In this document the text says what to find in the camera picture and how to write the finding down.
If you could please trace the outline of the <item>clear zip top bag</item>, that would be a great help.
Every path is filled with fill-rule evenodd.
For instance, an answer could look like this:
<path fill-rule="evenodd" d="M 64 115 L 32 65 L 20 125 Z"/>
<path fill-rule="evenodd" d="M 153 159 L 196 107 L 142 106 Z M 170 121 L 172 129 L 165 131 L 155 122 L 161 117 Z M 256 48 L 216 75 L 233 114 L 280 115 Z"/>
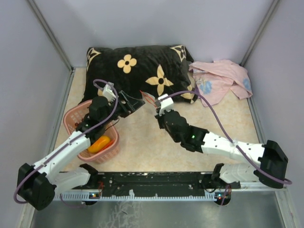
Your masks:
<path fill-rule="evenodd" d="M 148 95 L 147 93 L 143 92 L 140 90 L 140 93 L 143 97 L 143 99 L 148 102 L 149 104 L 153 105 L 155 109 L 157 109 L 157 105 L 155 103 L 155 100 L 153 97 L 151 97 L 150 95 Z"/>

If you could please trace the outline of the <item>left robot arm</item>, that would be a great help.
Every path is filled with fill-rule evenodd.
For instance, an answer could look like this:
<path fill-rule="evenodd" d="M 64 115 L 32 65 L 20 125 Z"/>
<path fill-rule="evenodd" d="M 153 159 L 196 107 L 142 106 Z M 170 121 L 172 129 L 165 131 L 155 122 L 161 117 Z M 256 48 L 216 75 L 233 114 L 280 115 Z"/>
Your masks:
<path fill-rule="evenodd" d="M 25 163 L 19 168 L 13 194 L 15 202 L 28 203 L 36 210 L 43 210 L 54 197 L 65 191 L 84 185 L 90 189 L 96 187 L 99 177 L 89 165 L 81 165 L 69 172 L 61 170 L 97 142 L 111 121 L 128 117 L 144 104 L 143 100 L 130 97 L 124 91 L 117 93 L 113 102 L 103 96 L 95 97 L 88 113 L 62 145 L 33 165 Z"/>

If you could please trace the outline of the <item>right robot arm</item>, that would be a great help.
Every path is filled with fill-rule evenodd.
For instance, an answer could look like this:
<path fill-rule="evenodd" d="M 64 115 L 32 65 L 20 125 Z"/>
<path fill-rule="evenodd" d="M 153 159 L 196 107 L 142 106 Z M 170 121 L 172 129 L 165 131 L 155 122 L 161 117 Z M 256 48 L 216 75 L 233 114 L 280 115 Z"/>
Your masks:
<path fill-rule="evenodd" d="M 281 189 L 286 183 L 288 158 L 275 141 L 265 144 L 230 141 L 207 129 L 187 123 L 177 111 L 156 110 L 159 128 L 164 129 L 174 142 L 190 152 L 217 154 L 237 161 L 237 164 L 217 164 L 212 176 L 218 188 L 238 181 L 259 181 Z"/>

